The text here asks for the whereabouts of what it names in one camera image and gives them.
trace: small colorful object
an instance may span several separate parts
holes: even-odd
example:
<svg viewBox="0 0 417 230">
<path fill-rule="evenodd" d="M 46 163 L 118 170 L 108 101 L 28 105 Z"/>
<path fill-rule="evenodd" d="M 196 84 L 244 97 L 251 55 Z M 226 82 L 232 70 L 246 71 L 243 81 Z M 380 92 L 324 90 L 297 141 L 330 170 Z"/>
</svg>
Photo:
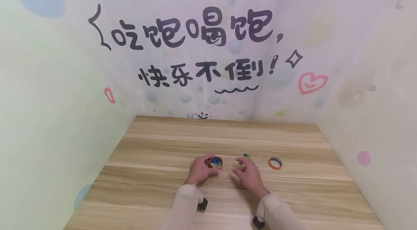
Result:
<svg viewBox="0 0 417 230">
<path fill-rule="evenodd" d="M 252 161 L 252 158 L 250 157 L 250 155 L 248 153 L 244 153 L 243 154 L 243 157 L 244 158 L 248 158 L 248 159 L 250 159 Z"/>
<path fill-rule="evenodd" d="M 208 165 L 209 167 L 214 167 L 216 169 L 222 170 L 223 160 L 220 157 L 215 156 L 215 157 L 213 157 L 213 158 L 210 159 L 210 161 L 208 162 L 208 164 L 209 164 Z"/>
</svg>

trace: right wall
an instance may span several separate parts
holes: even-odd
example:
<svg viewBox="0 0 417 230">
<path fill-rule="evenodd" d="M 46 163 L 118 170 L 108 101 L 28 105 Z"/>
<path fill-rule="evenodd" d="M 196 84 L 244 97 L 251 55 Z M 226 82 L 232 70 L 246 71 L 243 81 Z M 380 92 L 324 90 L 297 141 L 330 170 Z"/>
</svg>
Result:
<svg viewBox="0 0 417 230">
<path fill-rule="evenodd" d="M 318 126 L 388 230 L 417 229 L 417 0 L 399 0 Z"/>
</svg>

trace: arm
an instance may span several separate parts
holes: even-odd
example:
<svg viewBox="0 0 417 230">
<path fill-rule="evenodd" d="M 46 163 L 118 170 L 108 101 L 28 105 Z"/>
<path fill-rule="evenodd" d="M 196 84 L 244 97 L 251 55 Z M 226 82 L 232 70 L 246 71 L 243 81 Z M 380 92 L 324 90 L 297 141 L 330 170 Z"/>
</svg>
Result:
<svg viewBox="0 0 417 230">
<path fill-rule="evenodd" d="M 256 211 L 260 222 L 266 221 L 272 230 L 307 230 L 289 206 L 274 194 L 268 194 L 261 199 Z"/>
<path fill-rule="evenodd" d="M 203 194 L 197 189 L 202 181 L 209 175 L 216 175 L 220 170 L 210 168 L 205 161 L 215 155 L 197 157 L 191 162 L 189 175 L 180 186 L 175 196 L 174 203 L 161 230 L 190 230 L 193 223 L 197 205 L 203 202 Z"/>
<path fill-rule="evenodd" d="M 180 186 L 161 230 L 191 229 L 197 205 L 201 202 L 203 202 L 203 194 L 194 184 Z"/>
<path fill-rule="evenodd" d="M 237 158 L 242 169 L 233 169 L 243 185 L 261 200 L 256 217 L 260 222 L 267 222 L 272 230 L 307 230 L 307 226 L 298 219 L 289 206 L 264 187 L 261 173 L 247 158 Z"/>
</svg>

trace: tape roll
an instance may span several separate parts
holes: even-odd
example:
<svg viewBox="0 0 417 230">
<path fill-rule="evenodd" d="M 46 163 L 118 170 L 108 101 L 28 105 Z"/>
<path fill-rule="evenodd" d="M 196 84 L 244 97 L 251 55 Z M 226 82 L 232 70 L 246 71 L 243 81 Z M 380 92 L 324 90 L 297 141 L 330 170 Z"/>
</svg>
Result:
<svg viewBox="0 0 417 230">
<path fill-rule="evenodd" d="M 277 157 L 269 158 L 268 164 L 275 170 L 280 170 L 282 168 L 282 161 Z"/>
</svg>

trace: hand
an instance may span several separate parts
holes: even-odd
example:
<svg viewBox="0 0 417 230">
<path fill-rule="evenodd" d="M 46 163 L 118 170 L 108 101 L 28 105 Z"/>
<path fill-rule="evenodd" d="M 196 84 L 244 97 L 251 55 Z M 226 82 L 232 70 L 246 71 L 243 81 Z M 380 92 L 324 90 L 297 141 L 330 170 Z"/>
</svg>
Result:
<svg viewBox="0 0 417 230">
<path fill-rule="evenodd" d="M 195 158 L 194 161 L 191 162 L 190 172 L 184 184 L 194 184 L 197 186 L 199 183 L 206 180 L 209 175 L 217 175 L 220 173 L 220 169 L 208 167 L 208 163 L 206 164 L 206 161 L 209 161 L 214 156 L 216 155 L 211 154 Z"/>
<path fill-rule="evenodd" d="M 250 159 L 236 158 L 236 161 L 239 161 L 239 165 L 244 164 L 245 167 L 242 169 L 232 169 L 232 171 L 240 178 L 242 184 L 249 191 L 251 191 L 259 199 L 271 194 L 271 192 L 264 187 L 260 170 Z"/>
</svg>

